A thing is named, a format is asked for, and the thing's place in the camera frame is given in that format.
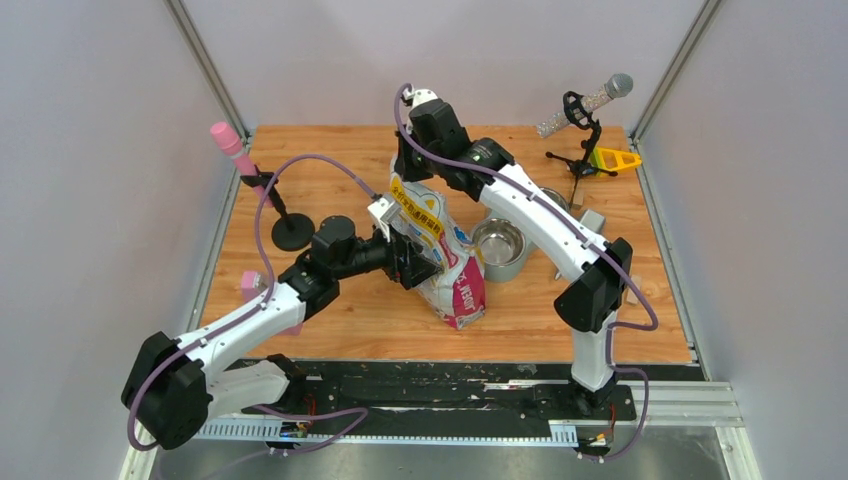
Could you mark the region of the pet food bag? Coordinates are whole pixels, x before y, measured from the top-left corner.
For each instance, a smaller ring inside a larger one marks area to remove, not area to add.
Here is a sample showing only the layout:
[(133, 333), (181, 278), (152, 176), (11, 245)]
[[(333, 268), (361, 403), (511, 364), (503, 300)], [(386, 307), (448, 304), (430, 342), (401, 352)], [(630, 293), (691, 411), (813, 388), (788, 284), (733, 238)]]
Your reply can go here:
[(437, 316), (448, 326), (461, 330), (478, 320), (486, 310), (483, 257), (468, 235), (458, 226), (440, 192), (418, 182), (404, 182), (396, 173), (389, 177), (388, 193), (430, 259), (438, 261), (442, 273), (417, 287)]

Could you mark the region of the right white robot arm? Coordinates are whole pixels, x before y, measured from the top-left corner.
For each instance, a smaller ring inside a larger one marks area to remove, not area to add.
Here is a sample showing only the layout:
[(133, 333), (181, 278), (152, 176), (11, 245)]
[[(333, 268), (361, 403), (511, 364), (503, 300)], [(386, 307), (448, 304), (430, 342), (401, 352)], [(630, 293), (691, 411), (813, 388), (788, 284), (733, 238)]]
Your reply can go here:
[(553, 306), (572, 331), (571, 403), (584, 417), (601, 414), (617, 381), (610, 327), (631, 284), (631, 245), (581, 225), (494, 139), (470, 139), (452, 106), (433, 91), (404, 84), (393, 107), (402, 179), (441, 178), (515, 225), (568, 280)]

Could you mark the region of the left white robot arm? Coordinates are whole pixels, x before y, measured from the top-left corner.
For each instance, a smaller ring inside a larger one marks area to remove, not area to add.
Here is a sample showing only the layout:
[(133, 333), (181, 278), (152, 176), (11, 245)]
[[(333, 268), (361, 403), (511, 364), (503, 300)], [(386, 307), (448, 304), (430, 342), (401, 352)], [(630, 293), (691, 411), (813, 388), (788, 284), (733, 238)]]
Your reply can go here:
[(155, 446), (171, 450), (222, 415), (272, 404), (283, 413), (298, 411), (306, 400), (306, 375), (292, 360), (276, 354), (249, 367), (235, 369), (233, 363), (324, 310), (339, 296), (341, 280), (376, 270), (410, 290), (442, 268), (394, 227), (375, 228), (363, 239), (349, 218), (332, 216), (314, 233), (310, 248), (258, 297), (177, 338), (163, 332), (148, 337), (121, 393), (131, 445), (147, 448), (135, 434), (137, 424)]

